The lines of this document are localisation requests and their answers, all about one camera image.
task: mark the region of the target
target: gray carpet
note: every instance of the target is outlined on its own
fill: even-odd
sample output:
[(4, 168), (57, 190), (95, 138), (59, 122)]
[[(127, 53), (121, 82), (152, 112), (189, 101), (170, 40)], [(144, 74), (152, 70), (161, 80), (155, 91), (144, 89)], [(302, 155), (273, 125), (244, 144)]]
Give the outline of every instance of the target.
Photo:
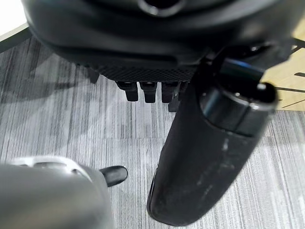
[[(127, 102), (114, 82), (34, 39), (0, 54), (0, 160), (66, 156), (93, 168), (124, 165), (110, 189), (118, 229), (170, 228), (149, 218), (146, 198), (174, 114), (157, 102)], [(238, 179), (194, 229), (305, 228), (305, 113), (276, 113)]]

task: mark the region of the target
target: wooden floor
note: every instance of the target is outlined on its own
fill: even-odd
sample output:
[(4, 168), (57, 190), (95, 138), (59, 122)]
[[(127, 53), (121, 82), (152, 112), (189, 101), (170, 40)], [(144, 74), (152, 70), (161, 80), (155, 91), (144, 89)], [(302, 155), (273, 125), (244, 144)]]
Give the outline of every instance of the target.
[(264, 81), (278, 87), (279, 110), (305, 111), (305, 18), (294, 37), (297, 39), (290, 60), (268, 70)]

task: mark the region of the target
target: striped carpet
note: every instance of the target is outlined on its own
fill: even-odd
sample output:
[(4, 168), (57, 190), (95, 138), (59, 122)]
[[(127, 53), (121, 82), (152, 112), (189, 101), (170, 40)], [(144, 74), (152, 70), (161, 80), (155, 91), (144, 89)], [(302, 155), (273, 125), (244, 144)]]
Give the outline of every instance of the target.
[[(127, 102), (115, 83), (90, 84), (85, 69), (35, 39), (0, 54), (0, 160), (66, 156), (93, 168), (124, 165), (110, 189), (116, 228), (168, 229), (146, 198), (174, 114)], [(305, 113), (276, 113), (238, 179), (194, 229), (305, 229)]]

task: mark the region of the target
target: black plastic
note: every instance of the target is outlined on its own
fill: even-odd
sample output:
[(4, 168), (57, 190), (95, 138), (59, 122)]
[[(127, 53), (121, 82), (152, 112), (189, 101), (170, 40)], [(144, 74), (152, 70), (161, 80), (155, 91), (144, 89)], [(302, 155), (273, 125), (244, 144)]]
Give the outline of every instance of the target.
[[(141, 68), (160, 72), (192, 68), (210, 50), (218, 52), (226, 46), (262, 42), (279, 46), (281, 40), (290, 37), (305, 7), (304, 0), (230, 0), (202, 8), (197, 4), (215, 1), (188, 0), (186, 5), (194, 2), (192, 10), (160, 19), (141, 11), (135, 13), (131, 10), (137, 4), (134, 0), (22, 2), (33, 34), (58, 55), (99, 69), (134, 66), (137, 72)], [(278, 57), (273, 55), (270, 61), (275, 65)], [(158, 72), (153, 71), (148, 79), (138, 75), (132, 81), (188, 81), (192, 72), (181, 74), (179, 80), (172, 74), (163, 75), (171, 76), (166, 79), (155, 75)], [(109, 78), (131, 81), (130, 75), (125, 77), (122, 73)]]
[(116, 84), (125, 91), (128, 101), (136, 102), (139, 100), (137, 82), (116, 82)]
[(179, 86), (178, 82), (162, 83), (162, 102), (170, 103), (173, 99), (173, 93)]
[(269, 84), (253, 96), (196, 77), (188, 86), (162, 149), (147, 210), (173, 226), (194, 223), (234, 181), (277, 105)]
[(102, 168), (100, 172), (103, 173), (108, 187), (118, 185), (128, 177), (128, 171), (123, 166)]
[(156, 90), (157, 83), (155, 82), (141, 82), (141, 89), (144, 91), (145, 102), (148, 104), (152, 104), (156, 102)]

